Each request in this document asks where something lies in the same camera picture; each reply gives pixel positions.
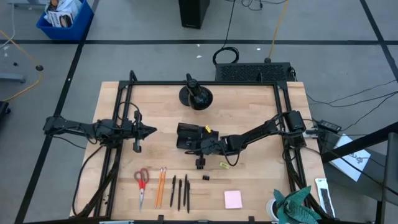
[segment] gray floor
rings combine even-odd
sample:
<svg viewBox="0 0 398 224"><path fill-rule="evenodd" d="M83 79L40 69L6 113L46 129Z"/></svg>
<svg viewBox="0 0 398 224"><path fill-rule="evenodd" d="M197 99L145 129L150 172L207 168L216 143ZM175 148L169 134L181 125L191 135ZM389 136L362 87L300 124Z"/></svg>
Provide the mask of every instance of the gray floor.
<svg viewBox="0 0 398 224"><path fill-rule="evenodd" d="M394 0L368 1L370 10L386 40L398 40ZM10 7L0 3L0 29L12 34ZM224 39L231 3L212 0L202 29L180 26L177 0L100 0L87 39L90 40L178 40ZM237 2L230 39L272 39L283 4L264 4L262 11L250 11ZM16 40L46 40L35 27L41 9L15 10ZM280 27L283 40L377 40L357 0L291 0ZM262 62L270 45L234 45L240 62ZM12 113L0 129L0 222L12 223L42 146L42 126L52 115L76 45L22 45L41 61L45 76L30 92L11 101ZM199 80L214 80L213 53L216 44L190 45L85 45L81 53L62 115L68 119L91 122L100 83L126 80L133 69L139 80L182 80L187 72ZM398 58L398 46L389 46ZM229 62L232 55L220 55L219 62ZM395 77L379 45L276 45L274 62L290 62L306 91L316 100L331 101L340 96L394 80ZM0 72L17 72L27 77L26 84L0 83L0 99L35 82L37 74L28 59L14 46L0 49ZM342 104L365 100L397 89L391 83ZM343 127L375 107L380 100L349 108L312 105L316 119L326 119ZM388 99L347 133L366 134L396 122L398 98ZM67 136L84 146L83 138ZM385 145L373 147L385 153ZM26 221L66 218L84 152L63 141L53 140L42 175L30 205ZM342 220L373 220L376 201L330 183L332 202ZM386 223L395 223L398 208L387 206Z"/></svg>

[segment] blue bin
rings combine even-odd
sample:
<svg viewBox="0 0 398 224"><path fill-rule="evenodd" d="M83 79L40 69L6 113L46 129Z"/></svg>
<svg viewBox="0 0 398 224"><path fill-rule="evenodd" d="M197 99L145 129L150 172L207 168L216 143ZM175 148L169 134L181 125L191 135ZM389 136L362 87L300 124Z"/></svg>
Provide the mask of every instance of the blue bin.
<svg viewBox="0 0 398 224"><path fill-rule="evenodd" d="M43 12L36 27L41 29L49 38L53 40L80 40L83 36L86 26L89 23L93 11L88 5L86 0L82 2L81 8L73 21L71 27L53 27L49 22L44 19L45 13Z"/></svg>

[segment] yellow object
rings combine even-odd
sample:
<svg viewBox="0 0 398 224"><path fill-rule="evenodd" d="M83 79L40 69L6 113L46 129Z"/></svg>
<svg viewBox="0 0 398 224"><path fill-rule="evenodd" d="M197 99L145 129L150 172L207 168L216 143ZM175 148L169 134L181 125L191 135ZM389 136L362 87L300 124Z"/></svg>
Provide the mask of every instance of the yellow object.
<svg viewBox="0 0 398 224"><path fill-rule="evenodd" d="M33 63L33 65L40 65L39 61L35 60L32 56L30 56L24 49L22 49L18 44L16 44L16 43L15 43L7 34L5 34L2 30L0 30L0 33L1 33L3 36L5 36L5 38L7 38L11 43L13 43L13 44L17 47L18 50L20 50L22 53L24 53L24 54L29 58L29 60ZM15 97L17 97L17 96L19 96L19 95L25 93L26 91L30 90L31 88L33 88L33 87L35 87L37 84L39 84L40 81L42 81L42 78L43 78L43 72L42 72L42 71L39 71L39 79L38 79L35 83L31 84L31 85L28 86L26 89L24 89L24 90L18 92L18 93L15 94L14 96L9 97L9 98L7 98L7 99L5 99L5 100L3 100L3 101L10 101L10 100L14 99Z"/></svg>
<svg viewBox="0 0 398 224"><path fill-rule="evenodd" d="M224 169L229 169L229 165L226 164L225 162L220 162L220 167Z"/></svg>
<svg viewBox="0 0 398 224"><path fill-rule="evenodd" d="M162 199L163 199L163 190L164 190L164 183L166 182L166 167L164 167L164 172L162 176L162 186L160 186L160 195L159 195L159 208L162 206Z"/></svg>
<svg viewBox="0 0 398 224"><path fill-rule="evenodd" d="M158 201L159 201L159 190L160 190L160 185L162 184L162 177L163 177L162 174L163 174L163 167L160 169L159 183L157 184L155 208L157 208L157 204L158 204Z"/></svg>
<svg viewBox="0 0 398 224"><path fill-rule="evenodd" d="M206 131L207 131L208 133L211 133L211 129L209 128L209 126L206 125L205 129L206 129Z"/></svg>
<svg viewBox="0 0 398 224"><path fill-rule="evenodd" d="M283 19L284 16L285 16L285 12L286 12L287 5L288 5L288 4L289 4L289 0L286 0L285 6L284 6L284 10L282 11L282 14L281 14L280 17L279 17L278 23L277 23L276 28L275 28L274 38L273 38L273 40L272 40L271 50L269 51L268 58L271 58L271 54L272 54L272 51L273 51L273 49L274 49L274 43L275 43L275 39L276 39L276 33L278 33L279 25L280 25L280 23L282 22L282 19Z"/></svg>

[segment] pink sticky note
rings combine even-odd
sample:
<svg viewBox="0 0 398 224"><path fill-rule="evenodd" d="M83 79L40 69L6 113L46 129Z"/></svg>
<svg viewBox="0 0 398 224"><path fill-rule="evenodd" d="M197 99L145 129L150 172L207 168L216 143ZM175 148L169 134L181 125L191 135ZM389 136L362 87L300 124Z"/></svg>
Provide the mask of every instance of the pink sticky note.
<svg viewBox="0 0 398 224"><path fill-rule="evenodd" d="M230 190L224 192L225 208L242 208L242 197L240 190Z"/></svg>

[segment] scissors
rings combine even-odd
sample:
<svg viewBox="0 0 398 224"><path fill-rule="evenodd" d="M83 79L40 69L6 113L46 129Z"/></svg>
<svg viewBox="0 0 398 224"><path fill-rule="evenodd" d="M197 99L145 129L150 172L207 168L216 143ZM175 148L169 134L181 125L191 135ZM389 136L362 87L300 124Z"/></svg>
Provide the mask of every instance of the scissors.
<svg viewBox="0 0 398 224"><path fill-rule="evenodd" d="M139 185L139 211L142 210L142 203L144 201L144 193L145 193L145 185L149 181L149 173L148 170L142 168L140 171L134 173L134 178L138 182Z"/></svg>

